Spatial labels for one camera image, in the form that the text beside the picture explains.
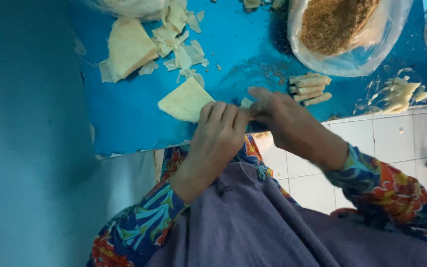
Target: woman's right hand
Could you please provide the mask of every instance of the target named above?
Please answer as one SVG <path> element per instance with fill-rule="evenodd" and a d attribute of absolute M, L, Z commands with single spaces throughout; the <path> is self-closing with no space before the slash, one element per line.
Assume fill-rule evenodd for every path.
<path fill-rule="evenodd" d="M 289 95 L 252 87 L 249 93 L 257 101 L 250 116 L 266 124 L 276 147 L 316 163 L 325 171 L 341 169 L 348 157 L 348 144 L 327 130 L 305 107 Z"/>

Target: blue work surface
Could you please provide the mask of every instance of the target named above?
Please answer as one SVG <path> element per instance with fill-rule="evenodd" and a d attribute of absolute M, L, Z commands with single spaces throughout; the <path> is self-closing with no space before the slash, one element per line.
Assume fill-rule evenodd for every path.
<path fill-rule="evenodd" d="M 237 0 L 217 3 L 191 0 L 187 9 L 195 13 L 205 10 L 205 18 L 200 23 L 202 33 L 190 30 L 186 43 L 198 40 L 202 45 L 210 61 L 209 71 L 201 65 L 193 68 L 202 74 L 205 90 L 215 100 L 239 103 L 247 96 L 248 86 L 264 86 L 286 93 L 289 76 L 309 71 L 291 52 L 286 37 L 286 8 L 273 11 L 270 6 L 264 6 L 246 13 Z M 86 54 L 81 55 L 81 68 L 88 115 L 95 128 L 96 154 L 110 157 L 190 140 L 196 124 L 178 121 L 157 107 L 159 100 L 179 86 L 175 82 L 178 70 L 168 72 L 162 64 L 173 58 L 173 53 L 159 58 L 156 62 L 160 67 L 151 75 L 133 73 L 115 84 L 102 83 L 97 63 L 108 58 L 107 39 L 115 18 L 73 4 L 70 17 L 86 49 Z M 155 21 L 145 23 L 144 27 L 152 36 L 151 30 L 160 25 Z M 415 0 L 400 38 L 382 65 L 365 77 L 332 76 L 331 84 L 326 87 L 332 99 L 309 106 L 308 110 L 319 121 L 331 116 L 360 115 L 361 110 L 353 114 L 355 105 L 367 102 L 375 90 L 383 88 L 387 78 L 395 77 L 400 69 L 407 67 L 414 70 L 406 73 L 411 77 L 410 82 L 421 82 L 427 91 L 427 48 L 423 32 L 423 3 Z M 217 70 L 217 64 L 222 67 L 221 71 Z"/>

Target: sleeve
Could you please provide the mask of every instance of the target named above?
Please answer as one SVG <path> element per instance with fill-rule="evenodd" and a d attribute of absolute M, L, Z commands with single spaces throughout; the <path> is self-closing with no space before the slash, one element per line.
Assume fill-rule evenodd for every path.
<path fill-rule="evenodd" d="M 427 190 L 417 179 L 351 145 L 344 168 L 325 175 L 357 208 L 344 213 L 355 213 L 367 226 L 427 241 Z"/>
<path fill-rule="evenodd" d="M 139 204 L 122 210 L 102 228 L 87 266 L 144 266 L 163 245 L 175 217 L 187 207 L 169 180 L 159 182 Z"/>

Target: blue wall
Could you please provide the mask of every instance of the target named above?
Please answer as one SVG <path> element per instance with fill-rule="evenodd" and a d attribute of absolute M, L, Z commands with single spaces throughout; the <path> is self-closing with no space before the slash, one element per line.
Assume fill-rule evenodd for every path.
<path fill-rule="evenodd" d="M 81 266 L 106 222 L 66 0 L 0 0 L 0 266 Z"/>

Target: clear plastic bag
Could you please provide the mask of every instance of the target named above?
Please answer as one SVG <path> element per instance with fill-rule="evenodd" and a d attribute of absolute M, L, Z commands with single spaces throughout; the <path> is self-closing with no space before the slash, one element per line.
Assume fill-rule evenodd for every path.
<path fill-rule="evenodd" d="M 301 41 L 303 14 L 311 0 L 291 0 L 288 38 L 294 55 L 306 67 L 332 76 L 367 76 L 387 57 L 401 34 L 413 0 L 381 0 L 365 26 L 353 36 L 348 51 L 325 56 Z"/>
<path fill-rule="evenodd" d="M 114 17 L 125 16 L 141 21 L 159 21 L 169 0 L 70 0 L 89 9 Z"/>

